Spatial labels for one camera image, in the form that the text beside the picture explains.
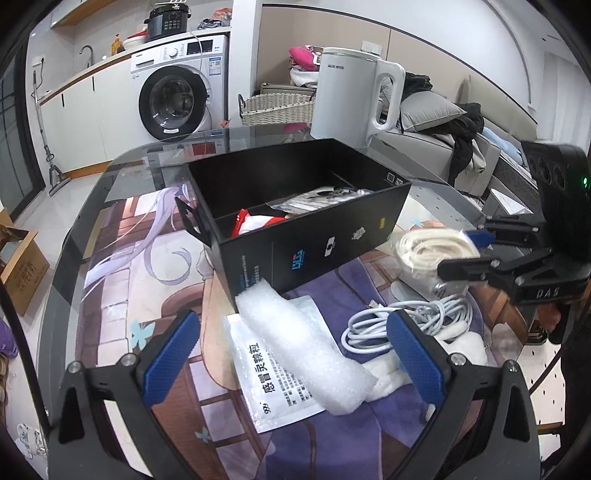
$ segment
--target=sticker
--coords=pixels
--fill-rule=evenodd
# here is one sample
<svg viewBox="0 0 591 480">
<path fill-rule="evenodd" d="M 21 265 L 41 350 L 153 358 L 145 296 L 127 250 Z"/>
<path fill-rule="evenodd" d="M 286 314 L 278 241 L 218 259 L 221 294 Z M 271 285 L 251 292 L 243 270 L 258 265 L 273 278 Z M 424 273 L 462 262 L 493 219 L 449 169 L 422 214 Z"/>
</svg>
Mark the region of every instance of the sticker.
<svg viewBox="0 0 591 480">
<path fill-rule="evenodd" d="M 324 252 L 324 256 L 328 257 L 335 248 L 335 238 L 331 236 L 329 241 L 326 243 L 326 251 Z"/>
<path fill-rule="evenodd" d="M 209 74 L 210 75 L 221 75 L 222 74 L 222 58 L 211 57 L 209 59 Z"/>
<path fill-rule="evenodd" d="M 292 270 L 299 270 L 302 265 L 304 265 L 304 255 L 306 252 L 300 250 L 293 256 L 293 261 L 291 262 L 291 269 Z"/>
<path fill-rule="evenodd" d="M 351 240 L 359 240 L 361 237 L 363 237 L 364 233 L 365 233 L 365 228 L 361 227 L 359 230 L 357 230 L 353 234 L 353 237 L 351 237 Z"/>
</svg>

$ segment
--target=wicker basket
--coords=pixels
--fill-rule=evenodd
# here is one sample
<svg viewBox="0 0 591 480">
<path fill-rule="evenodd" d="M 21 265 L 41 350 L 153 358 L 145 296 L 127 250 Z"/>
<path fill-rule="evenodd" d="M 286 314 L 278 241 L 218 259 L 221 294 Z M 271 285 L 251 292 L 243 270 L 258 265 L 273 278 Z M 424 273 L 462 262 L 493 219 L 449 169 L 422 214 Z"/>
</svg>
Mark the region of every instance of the wicker basket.
<svg viewBox="0 0 591 480">
<path fill-rule="evenodd" d="M 314 101 L 300 93 L 264 93 L 248 100 L 238 95 L 242 125 L 311 124 Z"/>
</svg>

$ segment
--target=kettle handle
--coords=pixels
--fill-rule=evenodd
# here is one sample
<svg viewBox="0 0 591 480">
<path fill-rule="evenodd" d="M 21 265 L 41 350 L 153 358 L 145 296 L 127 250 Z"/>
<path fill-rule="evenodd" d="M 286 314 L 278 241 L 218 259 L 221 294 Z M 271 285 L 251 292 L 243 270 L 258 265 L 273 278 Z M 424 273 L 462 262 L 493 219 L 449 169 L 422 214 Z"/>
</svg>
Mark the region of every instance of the kettle handle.
<svg viewBox="0 0 591 480">
<path fill-rule="evenodd" d="M 382 83 L 382 79 L 390 77 L 394 82 L 392 88 L 392 96 L 390 97 L 390 108 L 388 109 L 388 116 L 386 123 L 380 124 L 373 115 L 378 109 L 379 101 L 379 88 Z M 371 120 L 368 126 L 368 143 L 369 137 L 379 132 L 392 130 L 396 126 L 398 117 L 400 116 L 400 102 L 402 100 L 402 91 L 404 90 L 404 79 L 406 78 L 406 71 L 404 67 L 398 63 L 391 61 L 385 61 L 382 59 L 378 60 L 378 68 L 376 71 L 376 78 L 374 84 L 374 96 L 372 100 L 372 106 L 370 113 L 372 114 Z"/>
</svg>

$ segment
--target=light switch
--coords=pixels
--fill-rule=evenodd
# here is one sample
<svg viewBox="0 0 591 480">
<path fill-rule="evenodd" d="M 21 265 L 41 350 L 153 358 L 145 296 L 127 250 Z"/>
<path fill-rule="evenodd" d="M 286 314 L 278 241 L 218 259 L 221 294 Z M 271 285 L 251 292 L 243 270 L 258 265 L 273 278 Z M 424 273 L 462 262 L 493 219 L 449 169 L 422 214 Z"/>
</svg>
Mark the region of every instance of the light switch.
<svg viewBox="0 0 591 480">
<path fill-rule="evenodd" d="M 366 51 L 367 53 L 373 53 L 375 55 L 381 55 L 382 54 L 382 46 L 381 45 L 377 45 L 376 43 L 371 43 L 368 41 L 363 41 L 362 45 L 361 45 L 361 50 L 362 51 Z"/>
</svg>

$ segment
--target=white kettle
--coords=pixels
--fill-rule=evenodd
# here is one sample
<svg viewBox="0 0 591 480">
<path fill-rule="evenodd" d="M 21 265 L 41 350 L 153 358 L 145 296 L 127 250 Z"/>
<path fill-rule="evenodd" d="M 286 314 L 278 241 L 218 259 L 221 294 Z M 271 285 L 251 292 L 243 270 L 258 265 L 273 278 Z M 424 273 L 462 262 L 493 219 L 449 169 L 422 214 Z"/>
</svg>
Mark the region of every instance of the white kettle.
<svg viewBox="0 0 591 480">
<path fill-rule="evenodd" d="M 371 53 L 328 47 L 320 58 L 320 76 L 311 135 L 335 138 L 353 148 L 365 148 L 371 136 L 392 130 L 400 115 L 404 68 Z M 377 121 L 382 79 L 394 82 L 388 118 Z"/>
</svg>

